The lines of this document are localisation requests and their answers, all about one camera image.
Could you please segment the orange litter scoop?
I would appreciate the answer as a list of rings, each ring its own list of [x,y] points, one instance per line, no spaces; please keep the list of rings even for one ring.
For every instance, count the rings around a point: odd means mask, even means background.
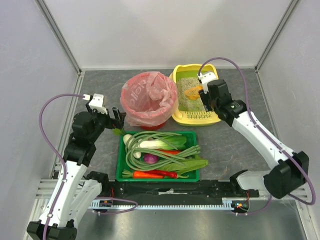
[[[190,89],[185,90],[184,95],[190,100],[197,100],[200,98],[199,91],[203,90],[201,85],[192,87]]]

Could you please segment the yellow litter box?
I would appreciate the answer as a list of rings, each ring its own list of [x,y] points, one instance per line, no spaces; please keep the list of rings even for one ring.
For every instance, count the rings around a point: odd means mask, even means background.
[[[177,85],[177,80],[181,78],[198,78],[200,68],[201,65],[199,63],[177,65],[169,78]],[[179,107],[172,115],[172,118],[180,125],[193,127],[208,126],[220,121],[218,116],[212,111],[180,111]]]

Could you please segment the pink plastic bin liner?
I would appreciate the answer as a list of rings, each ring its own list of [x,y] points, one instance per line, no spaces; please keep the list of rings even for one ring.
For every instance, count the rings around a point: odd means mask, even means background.
[[[177,85],[159,71],[142,72],[122,86],[120,103],[130,126],[157,126],[178,109]]]

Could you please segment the red trash bin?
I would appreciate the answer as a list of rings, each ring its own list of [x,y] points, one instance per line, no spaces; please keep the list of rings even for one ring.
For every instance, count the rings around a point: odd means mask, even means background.
[[[155,126],[141,126],[140,128],[145,131],[156,131],[156,130],[162,128],[164,125],[165,125],[165,122],[163,122],[159,125],[155,125]]]

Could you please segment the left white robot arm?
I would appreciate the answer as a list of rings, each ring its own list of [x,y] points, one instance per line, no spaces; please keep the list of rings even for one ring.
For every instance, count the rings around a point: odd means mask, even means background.
[[[95,142],[106,129],[122,129],[126,113],[113,107],[114,117],[96,109],[73,118],[72,132],[62,158],[62,170],[47,207],[27,233],[33,240],[74,240],[78,225],[92,201],[109,191],[106,173],[85,172],[96,151]]]

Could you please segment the white radish with leaves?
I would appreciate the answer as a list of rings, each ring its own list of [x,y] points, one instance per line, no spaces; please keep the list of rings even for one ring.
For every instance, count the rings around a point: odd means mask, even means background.
[[[127,143],[129,142],[130,138],[132,137],[131,134],[126,133],[125,130],[123,128],[114,128],[112,130],[113,134],[116,136],[122,136],[122,141],[125,145],[127,145]]]

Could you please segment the white small mushroom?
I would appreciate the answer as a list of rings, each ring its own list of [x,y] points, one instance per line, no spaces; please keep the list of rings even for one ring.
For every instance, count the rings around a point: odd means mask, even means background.
[[[139,159],[141,156],[142,156],[142,153],[141,153],[141,152],[135,152],[135,153],[133,153],[133,157],[136,158],[136,159]]]

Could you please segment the green long beans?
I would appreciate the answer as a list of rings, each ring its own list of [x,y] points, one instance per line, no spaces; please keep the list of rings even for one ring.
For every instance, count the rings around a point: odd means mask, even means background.
[[[198,144],[187,146],[188,138],[186,135],[177,132],[161,131],[141,131],[131,134],[129,142],[125,146],[125,162],[135,171],[147,172],[157,170],[170,163],[181,164],[179,160],[192,158],[198,155],[201,147]],[[139,143],[146,140],[162,140],[163,142],[174,147],[172,150],[180,151],[177,155],[163,154],[159,149],[140,148]],[[134,158],[133,153],[140,152],[140,158]],[[157,163],[147,164],[144,162],[144,154],[153,154],[159,157]]]

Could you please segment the green vegetable tray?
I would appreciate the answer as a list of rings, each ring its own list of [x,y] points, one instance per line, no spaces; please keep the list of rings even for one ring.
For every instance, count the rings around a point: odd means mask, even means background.
[[[169,131],[169,132],[180,133],[180,134],[186,135],[187,138],[188,138],[188,141],[187,141],[187,146],[188,147],[193,145],[193,144],[198,144],[197,143],[196,133],[193,132],[193,131]],[[129,131],[127,133],[133,135],[133,134],[136,134],[138,132],[137,131]],[[190,171],[190,172],[184,173],[184,174],[180,174],[182,176],[188,176],[188,178],[170,178],[170,177],[167,177],[167,176],[164,176],[164,178],[162,178],[162,179],[122,178],[122,172],[124,170],[129,170],[131,172],[135,171],[135,170],[131,169],[126,164],[125,156],[126,156],[125,144],[123,143],[123,138],[121,136],[120,145],[119,145],[119,151],[118,151],[118,162],[117,162],[117,168],[116,168],[116,180],[119,181],[119,182],[197,182],[199,180],[199,178],[200,178],[199,170],[201,168],[197,169],[197,170],[194,170],[194,171]]]

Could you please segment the white green leek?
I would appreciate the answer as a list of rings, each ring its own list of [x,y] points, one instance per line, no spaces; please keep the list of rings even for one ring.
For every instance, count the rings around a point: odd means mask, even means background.
[[[138,146],[143,149],[151,149],[151,150],[173,150],[175,147],[165,143],[160,139],[153,140],[144,140],[141,141]]]

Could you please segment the orange carrot front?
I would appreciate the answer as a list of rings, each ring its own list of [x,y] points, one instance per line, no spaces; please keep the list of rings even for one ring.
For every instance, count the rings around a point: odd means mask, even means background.
[[[148,173],[144,171],[129,171],[129,170],[124,170],[122,172],[122,178],[133,178],[133,179],[163,179],[163,175],[158,175],[154,173]]]

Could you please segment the orange carrot middle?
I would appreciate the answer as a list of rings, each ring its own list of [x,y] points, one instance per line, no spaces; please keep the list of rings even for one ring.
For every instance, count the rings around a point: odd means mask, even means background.
[[[159,151],[162,152],[163,154],[169,154],[169,155],[177,155],[181,152],[179,150],[163,150],[163,149],[159,149]]]

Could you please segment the red chili pepper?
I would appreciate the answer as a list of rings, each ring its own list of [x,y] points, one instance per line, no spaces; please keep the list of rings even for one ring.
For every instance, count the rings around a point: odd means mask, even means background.
[[[155,175],[160,175],[160,176],[164,176],[164,177],[169,177],[172,179],[178,179],[178,178],[182,178],[182,179],[186,179],[189,176],[182,176],[176,172],[173,171],[163,171],[163,170],[151,170],[148,171],[149,174],[155,174]]]

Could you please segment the green lettuce leaf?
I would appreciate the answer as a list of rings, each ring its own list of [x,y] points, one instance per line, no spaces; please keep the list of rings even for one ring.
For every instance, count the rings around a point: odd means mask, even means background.
[[[178,162],[181,164],[172,162],[162,167],[159,167],[157,170],[166,172],[176,172],[179,175],[182,175],[191,171],[204,168],[209,164],[209,161],[207,159],[200,158],[199,156],[196,156],[196,158],[185,158],[183,160],[179,160]]]

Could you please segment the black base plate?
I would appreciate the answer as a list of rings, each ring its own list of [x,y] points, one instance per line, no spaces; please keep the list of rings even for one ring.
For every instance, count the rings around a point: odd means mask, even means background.
[[[197,182],[119,182],[110,181],[109,189],[115,197],[158,196],[165,194],[181,194],[192,196],[209,196],[214,198],[258,198],[258,190],[243,190],[231,181],[201,179]]]

